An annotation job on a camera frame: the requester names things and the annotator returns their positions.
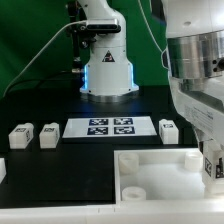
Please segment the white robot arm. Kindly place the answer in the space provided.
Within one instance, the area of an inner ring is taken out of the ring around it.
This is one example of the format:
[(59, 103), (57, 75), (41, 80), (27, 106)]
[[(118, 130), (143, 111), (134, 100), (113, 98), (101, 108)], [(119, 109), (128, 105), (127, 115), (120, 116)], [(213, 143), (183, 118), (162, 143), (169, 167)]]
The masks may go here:
[[(77, 0), (93, 37), (81, 93), (124, 97), (139, 87), (126, 56), (126, 21), (107, 0)], [(224, 0), (150, 0), (166, 24), (165, 55), (176, 111), (190, 122), (207, 150), (224, 151)]]

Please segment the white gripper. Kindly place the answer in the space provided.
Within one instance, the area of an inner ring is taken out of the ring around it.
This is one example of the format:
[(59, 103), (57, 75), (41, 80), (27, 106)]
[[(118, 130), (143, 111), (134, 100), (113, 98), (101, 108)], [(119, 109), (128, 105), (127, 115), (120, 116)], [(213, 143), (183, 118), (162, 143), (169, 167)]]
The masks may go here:
[(170, 77), (169, 84), (176, 111), (195, 127), (199, 151), (209, 139), (224, 146), (224, 77)]

